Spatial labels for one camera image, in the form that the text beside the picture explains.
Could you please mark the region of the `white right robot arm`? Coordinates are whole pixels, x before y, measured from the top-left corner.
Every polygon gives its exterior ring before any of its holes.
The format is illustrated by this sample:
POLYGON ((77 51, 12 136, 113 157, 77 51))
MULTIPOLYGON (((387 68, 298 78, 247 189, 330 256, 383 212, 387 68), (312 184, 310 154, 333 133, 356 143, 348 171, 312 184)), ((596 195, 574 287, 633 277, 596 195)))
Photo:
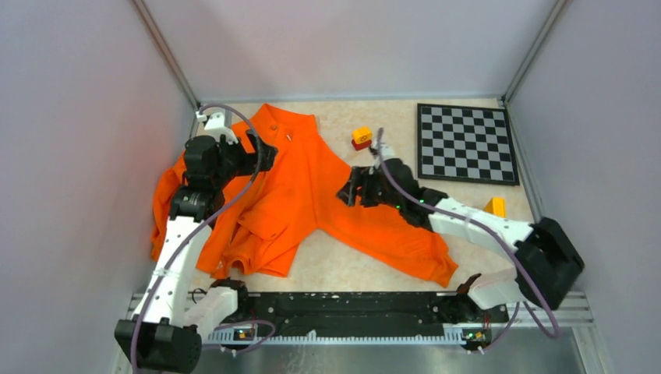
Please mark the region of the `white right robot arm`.
POLYGON ((466 205, 421 186, 396 157, 353 167, 337 197, 347 206, 390 206, 413 227, 462 238, 509 260, 513 270, 478 273, 458 288, 481 309, 528 302, 555 311, 585 268, 554 219, 516 221, 466 205))

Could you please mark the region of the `orange zip jacket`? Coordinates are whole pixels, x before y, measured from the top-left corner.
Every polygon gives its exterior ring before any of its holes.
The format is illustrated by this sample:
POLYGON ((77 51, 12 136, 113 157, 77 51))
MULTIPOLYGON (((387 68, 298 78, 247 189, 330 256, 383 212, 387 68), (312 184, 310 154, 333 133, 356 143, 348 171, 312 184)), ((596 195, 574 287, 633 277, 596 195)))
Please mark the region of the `orange zip jacket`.
POLYGON ((319 229, 396 270, 449 285, 458 266, 439 235, 409 225, 393 207, 350 207, 337 198, 351 168, 321 138, 314 116, 264 104, 250 124, 277 149, 274 166, 224 188, 232 205, 217 219, 198 270, 284 277, 299 244, 319 229))

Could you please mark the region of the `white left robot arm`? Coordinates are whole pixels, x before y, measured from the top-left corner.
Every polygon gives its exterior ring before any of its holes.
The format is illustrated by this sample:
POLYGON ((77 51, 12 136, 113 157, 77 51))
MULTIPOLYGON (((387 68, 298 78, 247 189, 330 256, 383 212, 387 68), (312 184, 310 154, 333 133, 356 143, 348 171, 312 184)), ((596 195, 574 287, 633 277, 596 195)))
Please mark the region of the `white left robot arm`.
POLYGON ((251 153, 230 130, 195 136, 185 144, 185 169, 169 203, 154 272, 133 314, 115 327, 115 339, 134 373, 191 373, 208 337, 239 309, 235 281, 213 286, 192 307, 186 303, 213 223, 239 201, 260 172, 273 166, 276 148, 254 130, 246 131, 246 137, 251 153))

